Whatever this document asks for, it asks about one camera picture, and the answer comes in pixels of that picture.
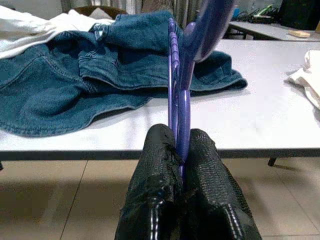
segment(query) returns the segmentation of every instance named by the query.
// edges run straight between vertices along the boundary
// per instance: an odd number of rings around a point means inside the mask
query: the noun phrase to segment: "plastic hanger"
[[[215,49],[232,17],[235,0],[203,0],[196,22],[184,30],[181,49],[177,25],[170,18],[168,27],[168,125],[176,139],[176,151],[186,162],[190,141],[190,85],[196,63]],[[179,168],[184,179],[184,167]]]

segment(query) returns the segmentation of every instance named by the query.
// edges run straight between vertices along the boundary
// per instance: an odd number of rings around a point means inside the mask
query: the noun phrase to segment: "table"
[[[320,42],[320,34],[315,31],[304,32],[310,33],[309,38],[299,38],[288,34],[289,30],[294,28],[281,26],[280,24],[259,24],[250,22],[231,21],[230,29],[235,29],[240,32],[252,35],[256,40],[281,40],[281,41],[297,41],[297,42]]]
[[[316,42],[221,40],[217,50],[248,81],[243,90],[191,99],[191,127],[206,131],[222,158],[320,156],[320,111],[285,82]],[[95,121],[65,135],[27,138],[0,131],[0,160],[137,159],[148,129],[167,124],[167,100]]]

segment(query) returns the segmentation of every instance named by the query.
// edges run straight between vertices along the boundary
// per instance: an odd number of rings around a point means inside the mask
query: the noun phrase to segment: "tiled floor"
[[[266,240],[320,240],[320,158],[225,159]],[[3,162],[0,240],[112,240],[137,161]]]

